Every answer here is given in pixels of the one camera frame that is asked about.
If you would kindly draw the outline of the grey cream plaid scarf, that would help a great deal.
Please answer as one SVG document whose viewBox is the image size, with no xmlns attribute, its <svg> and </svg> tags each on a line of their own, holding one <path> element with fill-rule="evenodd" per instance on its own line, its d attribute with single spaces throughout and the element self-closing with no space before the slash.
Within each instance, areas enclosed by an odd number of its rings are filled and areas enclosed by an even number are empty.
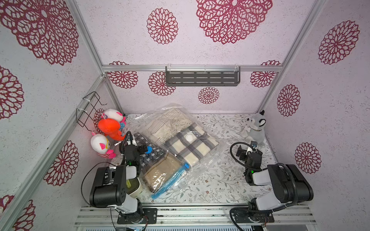
<svg viewBox="0 0 370 231">
<path fill-rule="evenodd" d="M 194 136 L 196 136 L 196 139 L 193 141 L 193 143 L 189 143 L 185 139 L 185 136 L 189 133 L 192 133 Z M 219 142 L 216 140 L 216 138 L 210 136 L 197 123 L 193 123 L 186 129 L 180 131 L 174 137 L 167 140 L 163 144 L 163 147 L 181 162 L 193 167 L 218 145 Z"/>
</svg>

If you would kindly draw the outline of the clear plastic vacuum bag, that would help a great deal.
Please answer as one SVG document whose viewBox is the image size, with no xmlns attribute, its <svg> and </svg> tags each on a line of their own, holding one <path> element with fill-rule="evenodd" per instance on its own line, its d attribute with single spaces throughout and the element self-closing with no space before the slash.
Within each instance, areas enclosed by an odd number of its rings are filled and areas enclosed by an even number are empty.
<svg viewBox="0 0 370 231">
<path fill-rule="evenodd" d="M 153 192 L 166 184 L 182 188 L 192 183 L 220 159 L 226 148 L 225 141 L 180 105 L 139 115 L 129 128 L 138 143 L 153 148 L 143 167 L 143 180 Z"/>
</svg>

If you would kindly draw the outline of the cream fringed striped scarf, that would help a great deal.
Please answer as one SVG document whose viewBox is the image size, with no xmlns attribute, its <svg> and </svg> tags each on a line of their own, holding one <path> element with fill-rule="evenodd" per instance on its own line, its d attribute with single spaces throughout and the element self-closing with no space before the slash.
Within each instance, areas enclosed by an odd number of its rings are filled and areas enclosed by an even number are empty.
<svg viewBox="0 0 370 231">
<path fill-rule="evenodd" d="M 192 123 L 179 108 L 171 108 L 156 115 L 140 133 L 151 143 L 160 146 Z"/>
</svg>

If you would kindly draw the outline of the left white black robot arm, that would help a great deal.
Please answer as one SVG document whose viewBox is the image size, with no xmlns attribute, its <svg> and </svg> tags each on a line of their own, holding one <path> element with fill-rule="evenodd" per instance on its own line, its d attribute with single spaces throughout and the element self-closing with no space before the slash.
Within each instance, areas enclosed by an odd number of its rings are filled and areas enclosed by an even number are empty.
<svg viewBox="0 0 370 231">
<path fill-rule="evenodd" d="M 119 219 L 129 223 L 140 223 L 144 212 L 139 199 L 128 193 L 127 181 L 137 179 L 141 172 L 140 155 L 148 151 L 147 146 L 137 146 L 130 131 L 119 144 L 122 154 L 120 165 L 99 167 L 96 171 L 89 205 L 94 208 L 112 208 L 119 214 Z"/>
</svg>

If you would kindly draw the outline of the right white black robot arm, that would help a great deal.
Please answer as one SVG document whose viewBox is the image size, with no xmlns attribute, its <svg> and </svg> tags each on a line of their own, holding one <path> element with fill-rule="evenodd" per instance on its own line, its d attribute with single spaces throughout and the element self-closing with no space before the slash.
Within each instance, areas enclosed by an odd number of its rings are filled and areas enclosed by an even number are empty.
<svg viewBox="0 0 370 231">
<path fill-rule="evenodd" d="M 296 165 L 277 163 L 261 168 L 263 153 L 257 142 L 236 142 L 229 151 L 244 167 L 245 181 L 250 186 L 272 186 L 270 192 L 253 198 L 246 208 L 232 208 L 230 218 L 234 224 L 274 222 L 274 212 L 313 200 L 313 189 Z"/>
</svg>

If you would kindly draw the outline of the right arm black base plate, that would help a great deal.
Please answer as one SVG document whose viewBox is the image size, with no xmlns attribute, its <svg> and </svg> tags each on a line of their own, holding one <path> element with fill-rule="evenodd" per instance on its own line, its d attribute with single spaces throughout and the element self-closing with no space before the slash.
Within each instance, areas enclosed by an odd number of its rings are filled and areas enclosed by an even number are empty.
<svg viewBox="0 0 370 231">
<path fill-rule="evenodd" d="M 270 210 L 250 210 L 248 208 L 233 208 L 231 217 L 236 223 L 273 223 L 275 219 Z"/>
</svg>

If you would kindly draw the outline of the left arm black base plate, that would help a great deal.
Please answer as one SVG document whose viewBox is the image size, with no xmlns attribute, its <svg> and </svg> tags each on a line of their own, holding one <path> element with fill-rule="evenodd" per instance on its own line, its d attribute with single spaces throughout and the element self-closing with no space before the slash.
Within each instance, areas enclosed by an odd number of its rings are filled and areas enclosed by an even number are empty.
<svg viewBox="0 0 370 231">
<path fill-rule="evenodd" d="M 117 224 L 119 225 L 134 225 L 134 224 L 156 224 L 157 223 L 157 208 L 140 208 L 137 212 L 123 214 L 119 213 Z"/>
</svg>

